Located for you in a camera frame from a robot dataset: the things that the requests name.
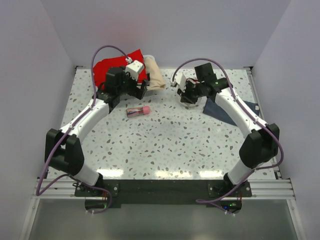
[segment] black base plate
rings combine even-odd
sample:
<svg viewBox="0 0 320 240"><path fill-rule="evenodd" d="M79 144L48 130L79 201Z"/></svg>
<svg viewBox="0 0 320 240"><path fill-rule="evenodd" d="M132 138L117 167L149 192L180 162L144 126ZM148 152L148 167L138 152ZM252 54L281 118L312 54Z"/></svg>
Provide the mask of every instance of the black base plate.
<svg viewBox="0 0 320 240"><path fill-rule="evenodd" d="M220 197L215 192L215 186L222 182L223 180L103 180L105 188L112 194L112 208L120 208L122 204L193 205L197 204L196 199L214 200ZM249 182L245 182L230 197L238 197L240 193L242 197L252 197ZM74 195L102 197L101 193L97 195L85 190L75 190Z"/></svg>

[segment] red cloth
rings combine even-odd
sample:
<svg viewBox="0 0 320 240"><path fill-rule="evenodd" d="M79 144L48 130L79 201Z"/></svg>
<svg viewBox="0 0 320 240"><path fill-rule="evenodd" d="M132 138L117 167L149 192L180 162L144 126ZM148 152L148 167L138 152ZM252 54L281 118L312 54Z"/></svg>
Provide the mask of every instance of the red cloth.
<svg viewBox="0 0 320 240"><path fill-rule="evenodd" d="M128 54L130 58L132 58L132 61L138 60L139 62L145 64L144 57L141 53L141 50L138 49L130 54ZM106 75L109 70L109 68L112 67L120 67L120 66L126 66L128 63L126 62L125 56L119 56L114 58L106 58L100 62L98 62L93 67L93 78L94 83L97 87L100 86L100 84L104 83L106 80ZM147 72L146 68L142 70L142 72L139 74L138 83L142 83L144 79L147 79Z"/></svg>

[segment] glass panel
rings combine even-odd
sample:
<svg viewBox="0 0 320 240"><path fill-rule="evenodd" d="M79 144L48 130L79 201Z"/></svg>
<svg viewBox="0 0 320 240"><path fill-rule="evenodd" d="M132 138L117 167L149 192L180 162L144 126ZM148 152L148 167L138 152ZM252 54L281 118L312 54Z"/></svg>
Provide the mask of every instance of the glass panel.
<svg viewBox="0 0 320 240"><path fill-rule="evenodd" d="M123 205L94 215L84 200L42 199L31 240L296 240L285 200L244 200L235 217L203 205Z"/></svg>

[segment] beige cloth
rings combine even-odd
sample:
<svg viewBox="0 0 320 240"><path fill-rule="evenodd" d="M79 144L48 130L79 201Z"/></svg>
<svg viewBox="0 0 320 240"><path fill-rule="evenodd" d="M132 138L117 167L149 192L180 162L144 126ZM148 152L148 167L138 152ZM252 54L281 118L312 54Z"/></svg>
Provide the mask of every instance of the beige cloth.
<svg viewBox="0 0 320 240"><path fill-rule="evenodd" d="M157 63L150 57L144 60L145 71L150 74L150 85L147 87L148 90L161 90L165 89L166 82L162 77L160 69Z"/></svg>

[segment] black bracket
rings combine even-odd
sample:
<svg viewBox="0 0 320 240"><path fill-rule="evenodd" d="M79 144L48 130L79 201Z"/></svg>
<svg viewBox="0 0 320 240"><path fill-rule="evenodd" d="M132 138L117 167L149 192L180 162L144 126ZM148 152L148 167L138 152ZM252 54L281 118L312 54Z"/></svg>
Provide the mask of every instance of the black bracket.
<svg viewBox="0 0 320 240"><path fill-rule="evenodd" d="M122 204L155 205L197 205L196 199L214 200L220 197L216 186L223 180L103 180L104 188L112 194L111 208L121 208ZM74 185L76 197L102 197L101 191L92 191L81 185ZM230 197L252 197L250 183L245 182ZM86 207L103 206L102 200L88 200ZM235 211L241 208L241 201L221 200L217 204Z"/></svg>
<svg viewBox="0 0 320 240"><path fill-rule="evenodd" d="M117 180L104 182L105 189L107 189L112 197L116 198L118 196L119 192L119 183ZM85 185L80 184L79 182L75 182L72 184L72 186L75 187L74 196L75 197L102 197L102 191L95 190L92 188L89 188Z"/></svg>

